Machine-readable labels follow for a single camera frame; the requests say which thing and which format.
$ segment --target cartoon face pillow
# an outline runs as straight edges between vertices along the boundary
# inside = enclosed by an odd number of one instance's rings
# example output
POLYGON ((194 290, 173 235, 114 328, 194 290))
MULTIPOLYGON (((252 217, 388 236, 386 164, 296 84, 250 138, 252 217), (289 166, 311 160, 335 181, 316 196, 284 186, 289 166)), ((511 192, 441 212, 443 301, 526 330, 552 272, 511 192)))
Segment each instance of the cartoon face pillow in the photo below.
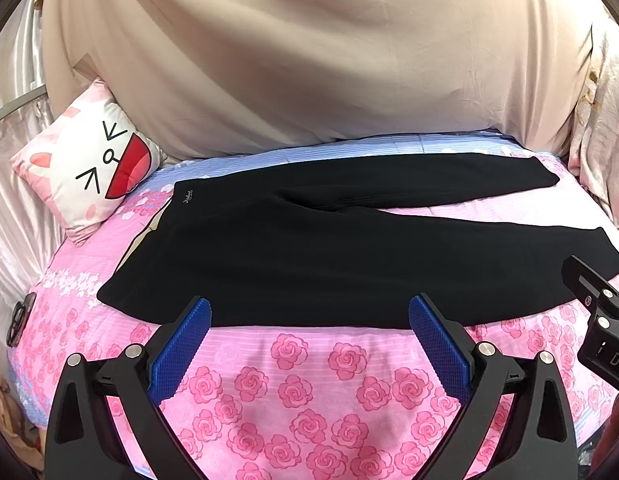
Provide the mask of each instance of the cartoon face pillow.
POLYGON ((81 245, 163 158, 97 79, 11 163, 81 245))

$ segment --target blue gripper pad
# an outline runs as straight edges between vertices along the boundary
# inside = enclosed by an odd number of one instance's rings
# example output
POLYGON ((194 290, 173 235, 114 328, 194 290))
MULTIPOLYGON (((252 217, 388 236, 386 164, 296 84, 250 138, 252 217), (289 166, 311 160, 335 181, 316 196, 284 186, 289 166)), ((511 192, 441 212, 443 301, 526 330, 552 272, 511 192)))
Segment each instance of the blue gripper pad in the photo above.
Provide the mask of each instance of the blue gripper pad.
POLYGON ((472 396, 469 364, 421 296, 409 302, 409 324, 445 392, 459 399, 461 406, 467 404, 472 396))
POLYGON ((210 302, 201 298, 152 365, 148 396, 155 406, 174 396, 211 324, 210 302))

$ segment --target bed sheet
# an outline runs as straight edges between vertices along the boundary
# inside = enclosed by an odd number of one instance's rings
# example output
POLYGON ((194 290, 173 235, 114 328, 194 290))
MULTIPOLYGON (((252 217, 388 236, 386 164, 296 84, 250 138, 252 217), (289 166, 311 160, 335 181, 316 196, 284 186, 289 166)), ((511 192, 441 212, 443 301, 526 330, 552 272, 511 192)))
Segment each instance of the bed sheet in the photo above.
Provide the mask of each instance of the bed sheet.
MULTIPOLYGON (((144 182, 82 247, 63 244, 33 288, 38 298, 32 316, 20 345, 9 352, 12 380, 27 415, 46 427, 56 383, 72 352, 90 360, 115 356, 154 332, 156 326, 101 304, 96 292, 134 236, 169 199, 174 182, 301 160, 441 152, 535 155, 560 182, 550 189, 393 212, 602 226, 619 249, 618 231, 557 158, 533 154, 490 132, 388 136, 183 162, 144 182)), ((619 276, 612 283, 619 290, 619 276)), ((475 340, 488 339, 505 354, 532 357, 547 349, 556 356, 579 444, 609 415, 616 394, 576 359, 588 317, 574 301, 537 316, 467 328, 475 340)), ((503 398, 469 474, 489 463, 510 403, 503 398)), ((110 399, 110 406, 132 463, 150 476, 120 401, 110 399)), ((459 403, 446 396, 410 331, 246 327, 211 329, 176 396, 161 409, 210 478, 379 480, 412 478, 449 428, 459 403)))

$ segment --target black pants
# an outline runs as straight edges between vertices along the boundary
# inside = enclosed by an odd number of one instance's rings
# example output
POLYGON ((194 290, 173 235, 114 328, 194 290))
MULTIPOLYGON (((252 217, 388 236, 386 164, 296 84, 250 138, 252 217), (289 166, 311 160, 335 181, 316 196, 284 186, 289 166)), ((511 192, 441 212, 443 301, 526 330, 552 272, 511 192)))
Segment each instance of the black pants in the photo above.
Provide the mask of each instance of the black pants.
POLYGON ((213 326, 408 328, 426 292, 464 325, 529 316, 573 300, 575 254, 605 278, 619 254, 603 229, 400 216, 550 187, 535 158, 480 154, 321 160, 176 183, 158 228, 98 291, 129 316, 167 323, 193 296, 213 326))

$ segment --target red mouth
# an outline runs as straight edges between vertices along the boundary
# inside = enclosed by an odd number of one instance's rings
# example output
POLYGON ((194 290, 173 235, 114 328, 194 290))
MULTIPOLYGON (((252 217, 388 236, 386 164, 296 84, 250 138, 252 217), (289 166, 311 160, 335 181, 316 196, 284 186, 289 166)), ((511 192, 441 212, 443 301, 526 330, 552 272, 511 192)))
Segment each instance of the red mouth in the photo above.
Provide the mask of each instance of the red mouth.
POLYGON ((132 134, 107 188, 106 198, 115 200, 128 194, 147 175, 151 163, 149 147, 141 137, 132 134))

